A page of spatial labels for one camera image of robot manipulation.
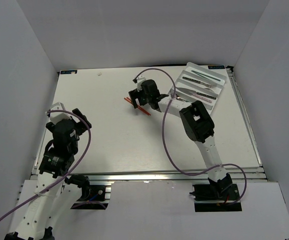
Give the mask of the knife with dark handle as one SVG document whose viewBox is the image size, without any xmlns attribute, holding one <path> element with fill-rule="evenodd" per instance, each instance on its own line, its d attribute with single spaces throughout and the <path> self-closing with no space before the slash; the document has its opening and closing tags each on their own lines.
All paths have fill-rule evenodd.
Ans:
<svg viewBox="0 0 289 240">
<path fill-rule="evenodd" d="M 187 95 L 191 95 L 191 96 L 200 96 L 200 97 L 204 97 L 204 98 L 208 98 L 211 100 L 216 100 L 217 98 L 205 93 L 201 93 L 192 89 L 188 89 L 188 88 L 184 88 L 184 87 L 176 87 L 177 90 L 179 90 L 180 92 L 183 92 Z"/>
</svg>

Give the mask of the knife with pink handle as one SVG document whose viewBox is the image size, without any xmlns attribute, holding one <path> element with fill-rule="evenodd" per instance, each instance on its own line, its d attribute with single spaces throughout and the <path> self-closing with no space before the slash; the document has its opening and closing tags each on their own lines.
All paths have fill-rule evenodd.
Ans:
<svg viewBox="0 0 289 240">
<path fill-rule="evenodd" d="M 205 101 L 205 102 L 207 102 L 207 103 L 210 103 L 210 104 L 212 103 L 212 101 L 211 101 L 209 98 L 203 97 L 203 96 L 198 95 L 198 94 L 196 94 L 196 93 L 194 93 L 194 92 L 192 92 L 192 93 L 185 93 L 185 94 L 188 95 L 188 96 L 191 96 L 191 97 L 194 97 L 194 98 L 203 100 L 203 101 Z"/>
</svg>

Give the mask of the fork with dark handle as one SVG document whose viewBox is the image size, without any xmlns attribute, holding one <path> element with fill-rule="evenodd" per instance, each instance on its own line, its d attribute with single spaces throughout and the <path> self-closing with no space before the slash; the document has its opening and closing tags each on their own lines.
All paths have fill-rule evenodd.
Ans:
<svg viewBox="0 0 289 240">
<path fill-rule="evenodd" d="M 200 81 L 200 80 L 196 80 L 196 79 L 193 79 L 193 78 L 185 77 L 185 76 L 183 76 L 182 79 L 186 80 L 186 81 L 189 81 L 189 82 L 192 82 L 192 83 L 203 85 L 205 87 L 208 86 L 208 85 L 211 85 L 209 83 L 206 83 L 206 82 L 203 82 L 203 81 Z"/>
</svg>

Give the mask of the green chopstick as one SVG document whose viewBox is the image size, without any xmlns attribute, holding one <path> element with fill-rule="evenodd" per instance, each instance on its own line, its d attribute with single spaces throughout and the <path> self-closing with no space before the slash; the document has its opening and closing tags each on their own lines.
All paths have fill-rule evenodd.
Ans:
<svg viewBox="0 0 289 240">
<path fill-rule="evenodd" d="M 195 70 L 192 70 L 191 72 L 194 73 L 194 74 L 196 74 L 196 75 L 198 75 L 198 76 L 200 76 L 200 77 L 202 77 L 202 78 L 218 81 L 218 79 L 216 79 L 216 78 L 214 78 L 214 77 L 212 77 L 212 76 L 209 76 L 209 75 L 205 75 L 205 74 L 203 74 L 203 73 L 201 73 L 201 72 L 198 72 L 198 71 L 195 71 Z"/>
<path fill-rule="evenodd" d="M 213 78 L 215 78 L 215 79 L 218 79 L 218 82 L 220 82 L 221 81 L 221 79 L 219 79 L 219 78 L 216 78 L 216 77 L 214 77 L 214 76 L 212 76 L 212 75 L 208 75 L 208 76 L 211 76 L 211 77 L 213 77 Z"/>
</svg>

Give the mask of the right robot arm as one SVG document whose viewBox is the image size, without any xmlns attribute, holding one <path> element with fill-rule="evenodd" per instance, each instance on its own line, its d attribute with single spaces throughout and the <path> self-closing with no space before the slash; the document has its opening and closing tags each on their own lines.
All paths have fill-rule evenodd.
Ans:
<svg viewBox="0 0 289 240">
<path fill-rule="evenodd" d="M 199 100 L 181 101 L 174 89 L 169 94 L 162 94 L 152 79 L 141 81 L 128 94 L 134 108 L 149 105 L 153 110 L 164 113 L 162 130 L 165 129 L 167 114 L 181 119 L 187 137 L 196 144 L 207 167 L 211 195 L 215 199 L 223 199 L 233 182 L 220 159 L 214 138 L 215 124 L 204 104 Z"/>
</svg>

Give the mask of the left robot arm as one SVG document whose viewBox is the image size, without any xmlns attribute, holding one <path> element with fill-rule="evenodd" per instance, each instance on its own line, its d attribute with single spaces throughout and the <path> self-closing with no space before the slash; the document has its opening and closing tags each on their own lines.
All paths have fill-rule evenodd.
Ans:
<svg viewBox="0 0 289 240">
<path fill-rule="evenodd" d="M 80 136 L 91 133 L 91 123 L 75 108 L 66 111 L 58 102 L 47 111 L 49 122 L 46 129 L 52 139 L 45 146 L 38 169 L 33 199 L 16 229 L 6 234 L 7 240 L 53 240 L 53 232 L 63 217 L 78 199 L 90 195 L 87 177 L 69 174 L 80 163 L 75 160 L 79 151 Z"/>
</svg>

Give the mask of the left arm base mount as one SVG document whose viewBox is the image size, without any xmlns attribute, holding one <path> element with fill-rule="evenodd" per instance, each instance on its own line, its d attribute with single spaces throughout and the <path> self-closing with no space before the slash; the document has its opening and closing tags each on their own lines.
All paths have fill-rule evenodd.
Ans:
<svg viewBox="0 0 289 240">
<path fill-rule="evenodd" d="M 72 210 L 106 210 L 109 205 L 109 186 L 91 184 L 87 176 L 75 174 L 67 177 L 65 186 L 77 190 L 79 198 L 72 205 Z"/>
</svg>

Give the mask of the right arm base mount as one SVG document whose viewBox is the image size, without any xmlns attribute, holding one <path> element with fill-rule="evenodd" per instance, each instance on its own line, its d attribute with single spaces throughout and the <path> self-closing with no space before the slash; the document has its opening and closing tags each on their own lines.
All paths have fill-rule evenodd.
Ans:
<svg viewBox="0 0 289 240">
<path fill-rule="evenodd" d="M 193 198 L 196 213 L 241 212 L 242 205 L 238 201 L 238 186 L 233 184 L 227 192 L 218 196 L 209 184 L 195 184 L 189 196 Z"/>
</svg>

